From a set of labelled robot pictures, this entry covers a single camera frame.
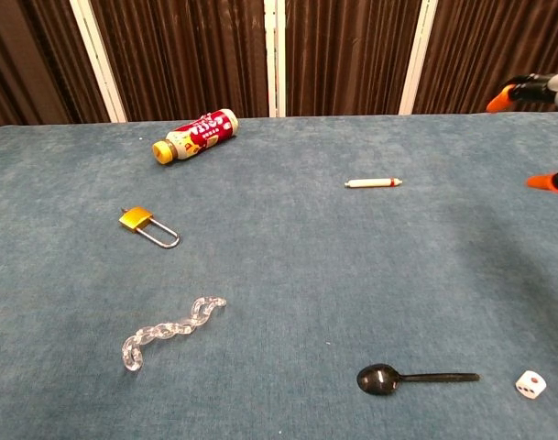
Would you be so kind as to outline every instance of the spoon handle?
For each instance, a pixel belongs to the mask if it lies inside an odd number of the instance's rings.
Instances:
[[[407,382],[473,382],[480,380],[480,376],[475,373],[408,374],[401,375],[400,378]]]

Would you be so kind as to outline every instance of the cigarette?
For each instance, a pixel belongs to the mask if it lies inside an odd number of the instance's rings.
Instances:
[[[376,188],[382,186],[399,186],[403,183],[401,179],[391,177],[389,179],[353,179],[344,183],[346,188]]]

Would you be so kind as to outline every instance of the gold padlock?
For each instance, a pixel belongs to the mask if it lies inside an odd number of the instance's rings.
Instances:
[[[153,243],[159,245],[161,248],[165,248],[165,249],[174,248],[181,241],[181,236],[179,234],[167,228],[162,223],[157,222],[153,218],[152,213],[149,210],[144,209],[142,206],[136,206],[131,209],[122,208],[122,212],[124,213],[124,215],[120,217],[120,223],[126,229],[129,229],[132,232],[138,232],[140,235],[146,237]],[[175,240],[172,243],[163,243],[157,240],[156,238],[154,238],[153,236],[151,236],[150,234],[147,234],[146,232],[144,232],[142,228],[148,225],[148,223],[152,223],[153,225],[158,226],[163,231],[171,234],[175,238]]]

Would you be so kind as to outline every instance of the black plastic spoon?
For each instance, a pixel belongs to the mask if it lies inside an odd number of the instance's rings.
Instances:
[[[472,382],[480,380],[475,373],[438,373],[403,375],[387,364],[374,364],[358,373],[358,387],[368,394],[386,395],[397,390],[400,382]]]

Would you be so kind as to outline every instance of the yellow bottle cap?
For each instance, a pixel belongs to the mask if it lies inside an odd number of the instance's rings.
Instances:
[[[154,153],[154,157],[163,165],[172,161],[172,151],[170,150],[169,144],[164,140],[155,142],[152,145],[152,152]]]

